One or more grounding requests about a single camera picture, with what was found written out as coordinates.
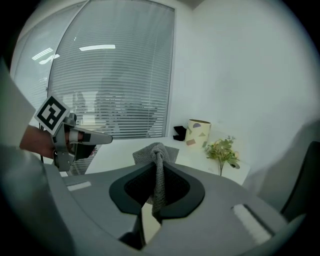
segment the ceiling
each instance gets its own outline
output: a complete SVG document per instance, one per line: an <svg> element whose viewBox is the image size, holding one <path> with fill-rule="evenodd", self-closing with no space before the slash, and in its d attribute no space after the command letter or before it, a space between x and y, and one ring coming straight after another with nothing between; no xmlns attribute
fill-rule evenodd
<svg viewBox="0 0 320 256"><path fill-rule="evenodd" d="M190 6L192 9L200 5L204 0L178 0L179 2L185 3Z"/></svg>

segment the human hand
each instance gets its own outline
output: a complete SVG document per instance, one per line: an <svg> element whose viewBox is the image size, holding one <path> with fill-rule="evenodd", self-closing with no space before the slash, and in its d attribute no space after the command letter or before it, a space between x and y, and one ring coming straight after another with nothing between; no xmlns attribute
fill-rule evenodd
<svg viewBox="0 0 320 256"><path fill-rule="evenodd" d="M65 132L65 143L70 150L69 131ZM78 141L81 142L84 135L82 132L78 133ZM37 127L29 125L23 135L20 143L20 148L34 153L38 153L45 158L53 158L55 146L52 142L51 135L46 130L40 130Z"/></svg>

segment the decorative vase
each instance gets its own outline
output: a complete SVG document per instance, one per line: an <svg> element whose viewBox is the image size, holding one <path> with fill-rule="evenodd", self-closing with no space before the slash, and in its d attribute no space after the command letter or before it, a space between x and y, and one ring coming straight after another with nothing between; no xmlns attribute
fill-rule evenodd
<svg viewBox="0 0 320 256"><path fill-rule="evenodd" d="M207 145L211 123L190 119L185 134L185 143L192 148L204 148Z"/></svg>

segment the white table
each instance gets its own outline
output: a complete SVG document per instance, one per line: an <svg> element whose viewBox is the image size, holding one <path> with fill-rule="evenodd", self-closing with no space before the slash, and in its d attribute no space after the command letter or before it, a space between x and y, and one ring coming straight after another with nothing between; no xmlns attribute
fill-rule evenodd
<svg viewBox="0 0 320 256"><path fill-rule="evenodd" d="M100 173L120 169L135 164L132 156L151 143L161 142L165 146L179 149L176 164L192 167L204 172L218 175L218 164L213 159L207 159L203 149L191 148L184 141L171 137L122 139L102 145L88 167L86 174ZM249 165L239 162L240 169L232 168L228 163L223 167L222 176L242 185L250 171Z"/></svg>

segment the white wall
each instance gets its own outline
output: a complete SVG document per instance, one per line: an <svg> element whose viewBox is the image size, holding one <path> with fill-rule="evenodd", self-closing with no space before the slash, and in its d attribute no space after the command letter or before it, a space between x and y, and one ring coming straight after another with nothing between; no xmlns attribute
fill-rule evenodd
<svg viewBox="0 0 320 256"><path fill-rule="evenodd" d="M193 19L197 118L247 140L245 185L280 210L319 138L317 53L275 2L205 0Z"/></svg>

